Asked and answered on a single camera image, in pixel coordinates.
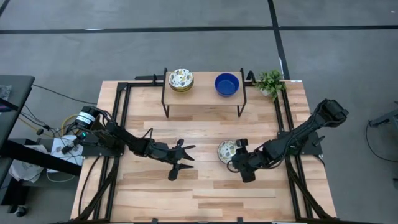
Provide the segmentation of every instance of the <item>wooden tabletop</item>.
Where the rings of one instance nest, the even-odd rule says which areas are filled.
[[[230,73],[239,80],[239,89],[230,97],[222,97],[214,88],[214,82],[221,73]],[[169,80],[171,72],[166,73]],[[179,93],[171,89],[167,82],[164,90],[166,105],[243,105],[242,74],[240,72],[192,72],[193,86],[186,93]]]
[[[112,112],[117,82],[103,82],[98,107]],[[173,146],[183,138],[185,145],[195,144],[188,153],[195,161],[182,160],[194,169],[181,170],[171,182],[167,175],[171,165],[133,156],[126,148],[121,158],[112,222],[196,221],[290,221],[294,220],[285,165],[273,170],[256,171],[257,180],[244,184],[239,174],[230,173],[218,160],[218,144],[227,139],[248,138],[248,150],[276,138],[278,125],[274,104],[260,91],[247,87],[248,102],[239,118],[235,106],[173,106],[166,118],[160,102],[161,87],[133,87],[127,113],[126,129],[142,136],[149,128],[153,138]],[[310,111],[303,83],[287,83],[290,109],[295,126],[306,121]],[[285,109],[280,100],[285,127]],[[118,120],[122,112],[119,105]],[[102,158],[95,165],[83,194],[84,208],[98,188]],[[307,186],[318,203],[330,215],[335,209],[325,170],[313,156],[302,156]],[[88,169],[94,158],[85,159],[71,218],[77,217],[78,201]],[[302,205],[302,195],[297,189]],[[101,206],[104,217],[105,201]],[[304,206],[301,206],[305,217]]]

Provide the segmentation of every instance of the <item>potted plant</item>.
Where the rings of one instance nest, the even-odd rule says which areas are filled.
[[[279,80],[282,79],[282,76],[277,70],[273,70],[269,73],[261,72],[260,73],[260,81],[257,81],[256,87],[261,90],[261,93],[264,96],[272,96],[272,100],[275,100],[278,97],[278,91],[284,90],[286,87]]]

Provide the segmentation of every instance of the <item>gray carpet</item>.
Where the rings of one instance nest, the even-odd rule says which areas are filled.
[[[395,0],[275,0],[281,26],[398,24]],[[2,29],[83,29],[172,26],[271,25],[267,1],[235,0],[11,0]],[[310,107],[324,98],[350,112],[338,130],[322,129],[326,173],[337,214],[345,220],[398,222],[398,165],[371,154],[364,138],[367,120],[398,108],[398,30],[281,32],[291,79],[304,80]],[[279,69],[272,31],[152,34],[0,35],[0,73],[33,75],[35,84],[96,101],[103,80],[185,67],[255,73]],[[83,104],[32,90],[27,105],[51,126],[60,126]],[[35,138],[17,122],[11,137]],[[369,130],[381,156],[398,160],[397,135],[386,124]],[[23,218],[5,214],[2,223],[67,220],[75,188],[32,189]]]

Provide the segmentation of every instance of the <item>blue bowl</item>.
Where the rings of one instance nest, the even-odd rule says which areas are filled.
[[[214,86],[218,94],[224,97],[232,96],[239,89],[239,80],[230,73],[222,73],[218,75]]]

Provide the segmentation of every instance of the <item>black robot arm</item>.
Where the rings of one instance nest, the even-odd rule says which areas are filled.
[[[84,106],[76,118],[75,125],[78,129],[95,135],[97,140],[94,144],[97,146],[105,147],[109,150],[128,146],[130,151],[136,156],[150,157],[160,162],[172,164],[169,180],[175,180],[179,170],[193,168],[190,165],[179,164],[178,161],[180,159],[194,161],[185,150],[192,149],[195,146],[182,147],[184,141],[180,139],[177,145],[170,149],[166,143],[155,142],[152,139],[152,128],[143,137],[137,138],[120,127],[107,111],[97,107]]]
[[[335,100],[325,99],[315,108],[309,119],[279,139],[269,140],[253,152],[246,150],[247,141],[238,141],[241,145],[232,157],[232,165],[240,172],[243,182],[256,179],[258,169],[273,169],[287,154],[301,151],[308,135],[322,127],[337,127],[346,120],[348,111]]]

